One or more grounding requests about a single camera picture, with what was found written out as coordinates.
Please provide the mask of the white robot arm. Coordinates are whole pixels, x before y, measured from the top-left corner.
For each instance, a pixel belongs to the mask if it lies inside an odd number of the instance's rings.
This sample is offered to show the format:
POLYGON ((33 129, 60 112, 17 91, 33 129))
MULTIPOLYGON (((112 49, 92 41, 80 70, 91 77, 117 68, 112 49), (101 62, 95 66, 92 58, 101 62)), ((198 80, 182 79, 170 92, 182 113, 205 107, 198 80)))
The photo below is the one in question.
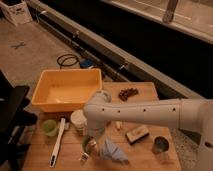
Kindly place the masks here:
POLYGON ((194 171, 213 171, 213 99, 167 99, 130 103, 111 101, 97 91, 84 105, 88 134, 99 138, 109 121, 124 121, 188 130, 201 135, 194 171))

